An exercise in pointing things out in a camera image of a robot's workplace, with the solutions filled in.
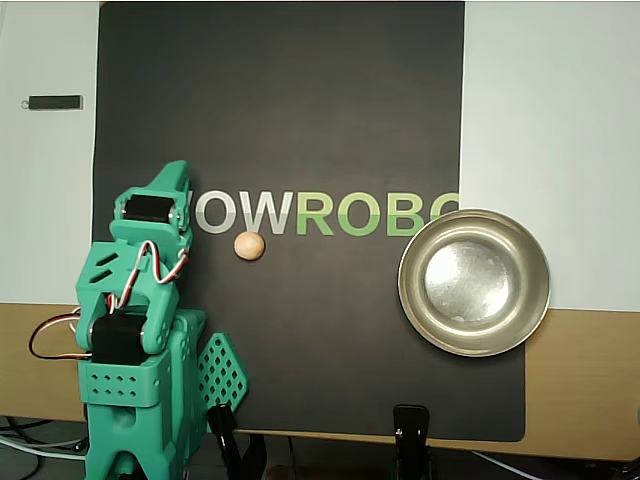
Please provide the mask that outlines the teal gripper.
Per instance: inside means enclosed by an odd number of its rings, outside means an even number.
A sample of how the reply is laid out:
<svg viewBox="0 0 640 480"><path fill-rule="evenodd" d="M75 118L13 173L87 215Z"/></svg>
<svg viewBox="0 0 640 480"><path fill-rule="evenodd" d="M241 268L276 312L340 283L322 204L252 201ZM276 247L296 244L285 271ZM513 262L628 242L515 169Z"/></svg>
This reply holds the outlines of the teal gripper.
<svg viewBox="0 0 640 480"><path fill-rule="evenodd" d="M169 162L151 188L131 187L116 198L109 231L130 244L151 240L161 249L190 250L192 194L188 162Z"/></svg>

